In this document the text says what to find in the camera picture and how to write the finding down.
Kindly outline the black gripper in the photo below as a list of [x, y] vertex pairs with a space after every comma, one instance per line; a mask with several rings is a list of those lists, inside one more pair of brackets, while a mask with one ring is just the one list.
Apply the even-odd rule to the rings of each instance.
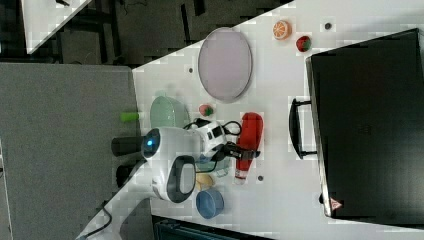
[[226, 157], [235, 157], [240, 160], [251, 160], [260, 155], [259, 151], [255, 150], [238, 150], [238, 146], [233, 142], [227, 142], [220, 145], [219, 150], [213, 156], [214, 161], [221, 161]]

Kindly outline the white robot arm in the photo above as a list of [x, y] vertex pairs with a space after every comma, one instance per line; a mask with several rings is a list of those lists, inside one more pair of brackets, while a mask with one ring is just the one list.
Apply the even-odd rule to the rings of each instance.
[[260, 155], [228, 141], [215, 130], [160, 127], [140, 137], [119, 137], [111, 142], [116, 156], [139, 152], [145, 162], [130, 174], [119, 191], [105, 203], [75, 240], [122, 240], [122, 224], [145, 199], [181, 203], [192, 194], [195, 162], [202, 157], [251, 160]]

